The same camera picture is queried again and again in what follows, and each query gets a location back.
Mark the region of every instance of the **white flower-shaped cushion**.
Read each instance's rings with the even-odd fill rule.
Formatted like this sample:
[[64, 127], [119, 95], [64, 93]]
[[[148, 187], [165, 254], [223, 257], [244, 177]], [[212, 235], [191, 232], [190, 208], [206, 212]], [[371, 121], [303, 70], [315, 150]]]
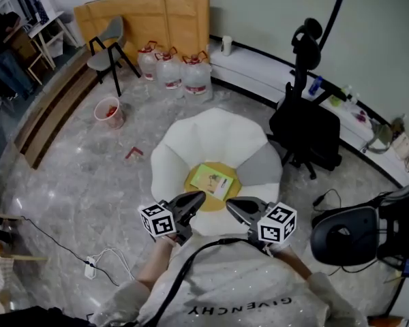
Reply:
[[[203, 162], [221, 162], [237, 170], [238, 196], [276, 202], [282, 165], [262, 128], [245, 117], [213, 108], [173, 123], [151, 154], [151, 193], [157, 202], [184, 192], [190, 170]], [[198, 211], [193, 230], [204, 236], [243, 234], [241, 225], [224, 207]]]

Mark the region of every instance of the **book cover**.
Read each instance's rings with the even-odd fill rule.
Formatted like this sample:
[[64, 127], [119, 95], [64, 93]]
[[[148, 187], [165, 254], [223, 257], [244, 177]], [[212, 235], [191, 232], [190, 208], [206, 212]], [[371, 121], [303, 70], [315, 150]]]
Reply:
[[200, 165], [196, 174], [192, 177], [191, 185], [212, 195], [214, 198], [224, 200], [232, 182], [233, 178], [206, 165]]

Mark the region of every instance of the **wooden platform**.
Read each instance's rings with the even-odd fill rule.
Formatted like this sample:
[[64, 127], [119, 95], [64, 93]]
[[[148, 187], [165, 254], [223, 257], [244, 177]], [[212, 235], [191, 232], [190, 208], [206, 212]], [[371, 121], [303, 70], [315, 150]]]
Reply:
[[63, 124], [97, 84], [97, 73], [87, 66], [90, 56], [84, 53], [65, 71], [18, 133], [14, 143], [32, 168], [39, 166]]

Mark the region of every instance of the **gray tiled floor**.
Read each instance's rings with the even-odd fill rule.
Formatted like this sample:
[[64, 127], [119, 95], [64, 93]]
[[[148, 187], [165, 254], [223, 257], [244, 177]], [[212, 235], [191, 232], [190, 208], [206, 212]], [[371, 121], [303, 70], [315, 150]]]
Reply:
[[[97, 85], [59, 132], [38, 170], [28, 168], [12, 146], [0, 163], [0, 211], [30, 217], [60, 243], [85, 258], [104, 247], [121, 249], [136, 273], [151, 247], [151, 239], [137, 218], [136, 209], [152, 201], [150, 154], [168, 127], [178, 119], [207, 108], [220, 107], [246, 116], [268, 131], [273, 111], [237, 93], [214, 87], [214, 98], [193, 105], [175, 93], [164, 94], [154, 84], [130, 75], [123, 67], [120, 82], [125, 125], [117, 131], [96, 123], [93, 109], [101, 98], [115, 94], [112, 78]], [[125, 159], [137, 146], [143, 157]], [[284, 167], [282, 201], [299, 211], [299, 224], [292, 239], [294, 250], [313, 270], [331, 273], [334, 268], [317, 263], [310, 253], [312, 202], [327, 189], [336, 188], [343, 206], [369, 200], [394, 186], [373, 168], [341, 149], [343, 162], [334, 172], [317, 168], [311, 181], [305, 168]], [[338, 206], [330, 193], [324, 207]], [[115, 288], [102, 274], [90, 281], [84, 266], [71, 253], [59, 248], [31, 224], [23, 223], [20, 234], [33, 254], [48, 255], [45, 264], [15, 265], [17, 306], [41, 305], [64, 308], [69, 315], [85, 317]], [[117, 282], [127, 275], [115, 257], [107, 255], [99, 265]], [[366, 314], [382, 313], [396, 283], [383, 284], [392, 270], [375, 264], [359, 274], [337, 272], [333, 285]]]

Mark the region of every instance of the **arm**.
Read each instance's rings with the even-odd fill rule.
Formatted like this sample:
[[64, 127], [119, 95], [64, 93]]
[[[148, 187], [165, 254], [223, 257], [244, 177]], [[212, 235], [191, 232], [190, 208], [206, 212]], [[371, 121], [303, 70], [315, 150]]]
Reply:
[[155, 282], [168, 268], [173, 246], [163, 238], [158, 238], [150, 258], [136, 277], [118, 287], [114, 294], [104, 302], [91, 317], [90, 322], [97, 327], [109, 326], [113, 322], [134, 321], [145, 304]]
[[307, 281], [309, 289], [329, 306], [329, 316], [324, 323], [324, 327], [368, 326], [365, 316], [335, 291], [327, 276], [321, 272], [312, 274], [289, 246], [277, 252], [274, 256], [287, 263], [296, 273], [300, 274]]
[[[175, 239], [175, 235], [168, 235], [168, 237]], [[153, 289], [157, 279], [166, 272], [172, 248], [172, 245], [167, 240], [158, 238], [153, 247], [150, 258], [136, 277], [136, 280], [141, 282], [150, 291]]]
[[5, 17], [7, 19], [7, 26], [6, 26], [5, 31], [6, 31], [6, 33], [10, 33], [16, 27], [19, 26], [21, 18], [15, 12], [10, 12], [10, 13], [6, 14]]

